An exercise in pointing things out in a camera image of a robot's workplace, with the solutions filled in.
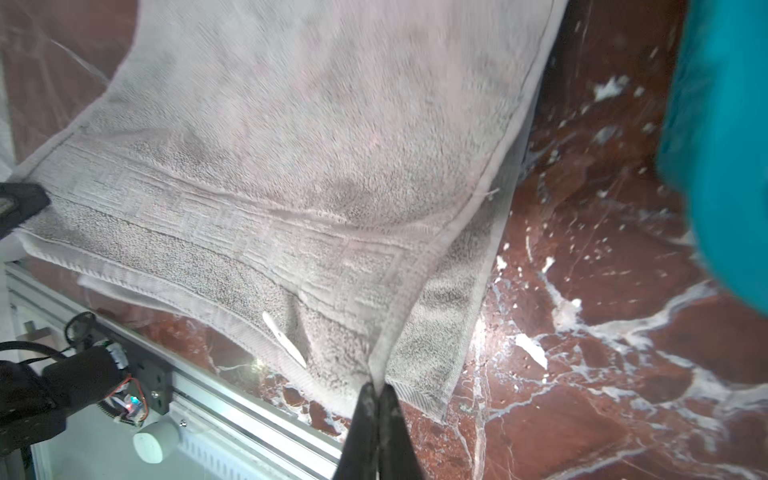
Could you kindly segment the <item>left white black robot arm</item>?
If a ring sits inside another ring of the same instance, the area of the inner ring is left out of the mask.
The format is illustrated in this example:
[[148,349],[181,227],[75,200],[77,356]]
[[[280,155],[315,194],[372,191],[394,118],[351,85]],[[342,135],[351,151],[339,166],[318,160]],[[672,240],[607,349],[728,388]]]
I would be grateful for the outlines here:
[[38,374],[29,362],[1,362],[1,455],[49,440],[67,419],[107,397],[124,380],[109,350],[93,346],[67,357],[47,345],[6,341],[1,350],[39,353],[52,361]]

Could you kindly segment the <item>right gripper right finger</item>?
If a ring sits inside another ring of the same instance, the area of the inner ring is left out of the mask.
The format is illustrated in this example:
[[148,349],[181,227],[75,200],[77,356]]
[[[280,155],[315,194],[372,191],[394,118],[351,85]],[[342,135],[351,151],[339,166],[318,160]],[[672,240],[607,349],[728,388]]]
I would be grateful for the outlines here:
[[395,389],[387,384],[379,397],[379,478],[422,480],[424,473],[414,451]]

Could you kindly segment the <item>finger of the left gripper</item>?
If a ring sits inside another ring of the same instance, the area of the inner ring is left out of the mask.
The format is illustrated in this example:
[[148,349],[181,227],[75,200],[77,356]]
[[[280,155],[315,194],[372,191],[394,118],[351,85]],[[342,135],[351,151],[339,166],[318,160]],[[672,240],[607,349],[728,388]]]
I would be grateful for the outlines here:
[[42,186],[32,183],[1,183],[1,225],[2,239],[17,227],[38,215],[51,204]]

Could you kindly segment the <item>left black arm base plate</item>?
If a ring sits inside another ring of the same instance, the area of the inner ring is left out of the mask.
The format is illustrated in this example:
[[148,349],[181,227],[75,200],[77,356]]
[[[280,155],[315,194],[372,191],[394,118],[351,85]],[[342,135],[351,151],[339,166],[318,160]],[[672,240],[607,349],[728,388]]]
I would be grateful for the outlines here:
[[[121,374],[120,383],[97,403],[97,407],[112,421],[136,428],[143,427],[151,413],[166,414],[172,398],[171,365],[128,336],[104,326],[98,326],[92,337],[95,346],[104,346],[110,352]],[[140,425],[134,425],[121,418],[117,408],[108,402],[112,393],[129,381],[137,384],[148,402],[148,416]]]

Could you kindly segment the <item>teal plastic basket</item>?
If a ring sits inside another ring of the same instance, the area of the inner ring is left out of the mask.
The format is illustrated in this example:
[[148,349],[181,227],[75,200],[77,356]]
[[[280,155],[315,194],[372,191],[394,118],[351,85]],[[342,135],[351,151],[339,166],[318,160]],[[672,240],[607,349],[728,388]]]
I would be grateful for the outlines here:
[[711,274],[767,311],[767,4],[692,1],[657,170]]

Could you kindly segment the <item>grey towel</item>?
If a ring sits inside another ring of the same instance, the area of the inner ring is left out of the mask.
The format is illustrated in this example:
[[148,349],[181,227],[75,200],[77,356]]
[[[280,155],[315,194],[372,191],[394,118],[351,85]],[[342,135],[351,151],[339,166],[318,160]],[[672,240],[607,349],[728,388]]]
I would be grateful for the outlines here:
[[142,1],[109,87],[20,164],[17,238],[348,416],[440,419],[563,1]]

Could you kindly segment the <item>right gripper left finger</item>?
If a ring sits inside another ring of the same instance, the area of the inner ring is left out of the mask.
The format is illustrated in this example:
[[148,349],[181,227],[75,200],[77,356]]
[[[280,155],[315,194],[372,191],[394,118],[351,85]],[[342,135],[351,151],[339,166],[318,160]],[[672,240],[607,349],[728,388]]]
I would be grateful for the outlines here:
[[333,480],[371,480],[378,476],[378,397],[372,383],[360,390]]

